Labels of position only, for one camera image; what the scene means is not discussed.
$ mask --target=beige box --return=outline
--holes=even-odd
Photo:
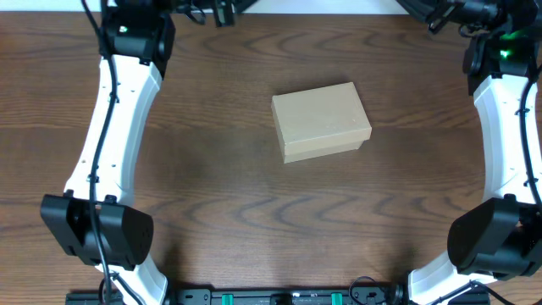
[[[273,97],[285,163],[358,149],[371,125],[353,83]]]

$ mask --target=wire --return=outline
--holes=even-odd
[[[497,300],[499,300],[501,303],[505,304],[505,305],[514,305],[514,303],[506,300],[504,297],[501,297],[500,294],[498,294],[497,292],[495,292],[494,290],[492,290],[491,288],[489,288],[488,286],[480,283],[479,281],[476,281],[476,280],[471,280],[468,282],[468,284],[456,289],[455,291],[451,292],[451,293],[448,293],[447,295],[443,296],[443,297],[439,297],[436,301],[430,303],[430,305],[437,305],[437,304],[440,304],[448,299],[451,299],[453,297],[457,297],[459,296],[460,294],[462,294],[463,292],[469,290],[469,289],[474,289],[474,288],[480,288],[482,289],[483,291],[489,293],[491,296],[495,297]]]
[[[362,303],[362,302],[359,302],[357,300],[357,298],[355,298],[353,295],[352,295],[352,291],[354,289],[354,285],[360,281],[360,280],[370,280],[372,281],[374,284],[376,284],[376,286],[380,289],[380,291],[382,291],[382,293],[384,293],[384,300],[380,301],[380,302],[376,302],[375,304],[376,305],[379,305],[379,304],[384,304],[386,303],[386,299],[385,299],[385,296],[386,296],[386,291],[384,289],[382,289],[382,287],[379,285],[379,283],[374,280],[372,277],[370,276],[360,276],[358,277],[357,279],[355,279],[351,284],[350,284],[350,287],[348,288],[348,296],[350,297],[350,299],[352,301],[354,301],[357,305],[367,305],[366,303]]]
[[[105,137],[108,133],[109,123],[111,122],[111,117],[113,115],[113,108],[115,103],[117,102],[117,74],[115,72],[114,62],[113,62],[113,56],[111,52],[109,51],[109,47],[107,44],[107,40],[105,39],[105,33],[102,29],[100,30],[97,26],[96,21],[94,20],[94,17],[92,17],[91,10],[86,5],[86,0],[81,0],[81,4],[83,5],[83,8],[85,9],[86,17],[89,19],[92,29],[96,33],[98,44],[100,46],[101,52],[103,53],[103,57],[108,61],[109,65],[109,73],[111,74],[111,93],[109,95],[109,107],[108,111],[106,113],[105,120],[103,122],[102,132],[100,133],[100,137],[98,138],[98,143],[96,146],[96,151],[94,152],[94,158],[92,160],[92,167],[91,167],[91,175],[90,175],[90,191],[89,191],[89,209],[91,214],[91,227],[92,232],[94,233],[94,238],[96,239],[96,244],[98,247],[98,251],[100,253],[100,259],[102,260],[102,268],[103,268],[103,279],[105,281],[105,289],[106,289],[106,296],[105,296],[105,303],[106,305],[109,304],[111,300],[111,279],[109,276],[109,267],[108,267],[108,259],[103,247],[103,241],[102,236],[100,234],[100,226],[99,226],[99,219],[96,211],[96,182],[97,182],[97,169],[98,169],[98,162],[100,160],[100,155],[102,153],[103,143],[105,142]]]
[[[528,138],[527,138],[527,122],[526,117],[530,109],[527,109],[527,97],[528,93],[531,91],[533,85],[537,82],[540,71],[542,71],[542,64],[537,68],[534,75],[529,77],[525,89],[523,89],[522,98],[519,103],[519,130],[521,133],[522,139],[522,149],[523,149],[523,159],[525,161],[525,169],[527,170],[527,182],[533,193],[534,202],[539,206],[540,212],[542,213],[542,200],[540,199],[540,194],[536,188],[536,179],[534,178],[533,172],[533,163],[531,162],[531,154],[528,147]]]
[[[128,286],[128,284],[126,284],[118,273],[113,273],[112,279],[118,281],[118,283],[126,290],[128,295],[132,297],[138,305],[144,305],[141,298]]]

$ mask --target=green led light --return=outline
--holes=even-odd
[[[505,50],[501,50],[501,56],[503,58],[507,58],[508,56],[510,56],[512,54],[512,52],[510,51],[505,51]]]

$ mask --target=wood grain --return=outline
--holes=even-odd
[[[175,16],[166,80],[143,136],[136,208],[178,285],[346,286],[393,280],[445,250],[480,203],[481,130],[461,72],[467,41],[407,16],[248,15],[234,29]],[[98,83],[83,14],[0,15],[0,302],[62,303],[101,275],[39,216],[86,136]],[[271,96],[354,81],[373,125],[359,151],[283,165]],[[495,284],[539,300],[542,276]]]

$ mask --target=black mounting bracket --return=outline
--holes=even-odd
[[[152,217],[136,209],[99,202],[99,222],[108,263],[133,270],[151,250],[154,230]],[[64,196],[45,195],[41,218],[66,254],[77,256],[91,266],[101,262],[91,228],[90,203]]]

